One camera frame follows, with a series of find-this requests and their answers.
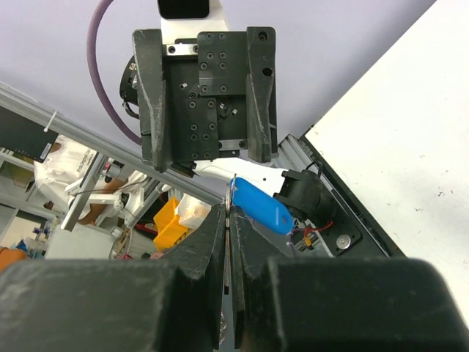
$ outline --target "white lab coat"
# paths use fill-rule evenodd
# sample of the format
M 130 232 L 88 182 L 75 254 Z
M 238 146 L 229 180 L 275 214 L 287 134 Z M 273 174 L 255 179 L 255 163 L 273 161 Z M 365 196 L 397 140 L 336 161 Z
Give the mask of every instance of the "white lab coat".
M 56 143 L 60 143 L 60 150 L 49 153 L 44 163 L 34 162 L 34 179 L 36 187 L 51 200 L 61 211 L 68 211 L 69 196 L 65 187 L 84 177 L 89 165 L 95 157 L 96 151 L 85 147 L 65 136 L 58 136 Z M 129 184 L 144 181 L 147 176 L 135 171 L 129 177 Z M 96 184 L 95 189 L 103 189 L 106 183 L 102 177 Z M 122 192 L 132 192 L 142 187 L 144 183 L 128 186 Z M 86 205 L 81 213 L 83 218 L 90 210 Z

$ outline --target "person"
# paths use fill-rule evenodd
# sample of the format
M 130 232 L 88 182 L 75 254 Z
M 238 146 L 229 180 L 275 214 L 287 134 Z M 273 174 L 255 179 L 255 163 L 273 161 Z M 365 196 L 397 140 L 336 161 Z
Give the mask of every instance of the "person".
M 46 196 L 54 206 L 66 213 L 70 196 L 65 188 L 83 178 L 96 151 L 66 136 L 59 135 L 44 162 L 34 162 L 34 180 L 37 189 Z M 98 180 L 95 190 L 104 194 L 113 194 L 117 190 L 129 193 L 144 185 L 147 176 L 135 171 L 126 181 L 117 178 L 109 183 L 104 177 Z M 106 205 L 88 204 L 78 220 L 79 224 L 91 224 L 101 214 L 105 215 Z

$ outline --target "black metal plate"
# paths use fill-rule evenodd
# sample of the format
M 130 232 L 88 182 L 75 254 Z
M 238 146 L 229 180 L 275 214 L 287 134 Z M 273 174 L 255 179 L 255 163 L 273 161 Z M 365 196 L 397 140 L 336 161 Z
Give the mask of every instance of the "black metal plate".
M 245 139 L 247 136 L 245 97 L 241 95 L 226 99 L 219 97 L 218 101 L 218 138 Z M 221 103 L 226 104 L 225 109 L 220 107 Z
M 175 161 L 219 157 L 217 102 L 215 98 L 200 98 L 197 95 L 199 77 L 196 65 L 195 58 L 166 61 Z
M 197 43 L 200 95 L 244 95 L 248 74 L 246 32 L 201 32 Z

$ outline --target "white plastic part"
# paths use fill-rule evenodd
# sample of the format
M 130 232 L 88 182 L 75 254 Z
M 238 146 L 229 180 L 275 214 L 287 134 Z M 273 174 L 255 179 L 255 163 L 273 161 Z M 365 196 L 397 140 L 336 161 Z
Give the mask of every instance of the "white plastic part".
M 49 127 L 52 125 L 53 119 L 55 119 L 56 116 L 57 116 L 57 111 L 54 111 L 51 116 L 51 119 L 49 120 L 49 122 L 47 122 L 47 125 L 44 127 L 44 132 L 49 131 Z
M 164 192 L 167 192 L 171 189 L 172 187 L 170 185 L 164 185 L 163 188 L 161 189 L 161 191 L 164 193 Z
M 124 209 L 124 203 L 122 203 L 120 200 L 114 201 L 113 206 L 114 206 L 114 209 L 117 211 L 121 211 L 122 209 Z
M 78 193 L 78 191 L 80 191 L 80 185 L 81 185 L 82 180 L 83 180 L 83 178 L 80 178 L 77 181 L 75 181 L 74 183 L 71 183 L 70 185 L 65 187 L 65 193 L 68 194 L 69 196 L 76 195 Z
M 284 184 L 282 173 L 286 169 L 275 169 L 258 165 L 240 158 L 220 158 L 214 161 L 197 161 L 194 172 L 202 177 L 214 177 L 229 182 L 236 177 L 244 178 L 270 196 L 278 193 Z
M 121 193 L 116 192 L 115 194 L 92 194 L 88 198 L 88 204 L 107 204 L 113 205 L 116 202 L 121 201 Z
M 195 230 L 202 225 L 211 209 L 207 203 L 184 194 L 174 213 L 180 216 L 180 225 Z
M 114 238 L 119 238 L 123 232 L 124 232 L 123 229 L 121 229 L 118 226 L 115 226 L 111 230 L 111 236 L 114 237 Z
M 125 208 L 122 211 L 122 217 L 125 219 L 125 223 L 129 224 L 135 221 L 136 216 L 144 206 L 144 188 L 140 187 L 136 192 L 129 193 L 129 199 Z
M 210 14 L 197 20 L 165 20 L 161 18 L 163 44 L 174 44 L 176 39 L 197 38 L 200 32 L 228 30 L 225 13 L 219 0 L 210 0 Z

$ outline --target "white ceiling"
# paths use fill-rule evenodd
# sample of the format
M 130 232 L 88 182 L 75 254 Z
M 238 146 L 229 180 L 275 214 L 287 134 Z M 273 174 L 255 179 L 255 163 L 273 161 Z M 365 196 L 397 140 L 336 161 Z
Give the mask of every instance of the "white ceiling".
M 222 0 L 231 29 L 277 31 L 279 140 L 301 135 L 388 50 L 434 0 Z M 116 0 L 98 37 L 103 82 L 117 111 L 131 33 L 159 26 L 156 0 Z M 97 0 L 16 0 L 0 14 L 0 81 L 124 147 L 139 150 L 101 107 L 86 66 Z

